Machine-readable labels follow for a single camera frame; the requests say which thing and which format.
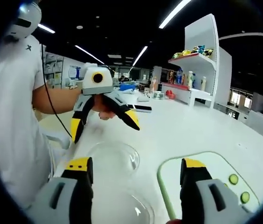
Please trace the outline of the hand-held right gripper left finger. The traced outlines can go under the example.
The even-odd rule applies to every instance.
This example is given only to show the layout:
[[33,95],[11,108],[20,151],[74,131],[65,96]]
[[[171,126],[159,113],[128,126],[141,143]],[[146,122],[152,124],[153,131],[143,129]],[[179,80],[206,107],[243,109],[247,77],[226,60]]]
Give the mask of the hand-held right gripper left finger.
[[91,224],[92,184],[92,158],[71,160],[42,187],[27,214],[34,224]]

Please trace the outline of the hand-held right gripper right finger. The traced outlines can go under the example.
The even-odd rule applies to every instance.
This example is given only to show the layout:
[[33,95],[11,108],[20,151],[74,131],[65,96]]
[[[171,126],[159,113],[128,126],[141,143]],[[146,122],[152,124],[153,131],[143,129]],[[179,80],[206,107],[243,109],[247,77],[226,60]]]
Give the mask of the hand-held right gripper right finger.
[[180,187],[183,224],[244,224],[254,215],[200,161],[182,159]]

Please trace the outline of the person's left hand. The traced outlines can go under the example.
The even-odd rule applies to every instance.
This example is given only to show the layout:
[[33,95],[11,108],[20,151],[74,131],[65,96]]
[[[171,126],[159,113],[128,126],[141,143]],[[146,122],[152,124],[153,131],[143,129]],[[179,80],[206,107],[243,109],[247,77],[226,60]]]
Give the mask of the person's left hand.
[[108,120],[114,118],[116,115],[110,110],[110,108],[103,102],[101,95],[94,96],[94,105],[92,110],[98,112],[100,119]]

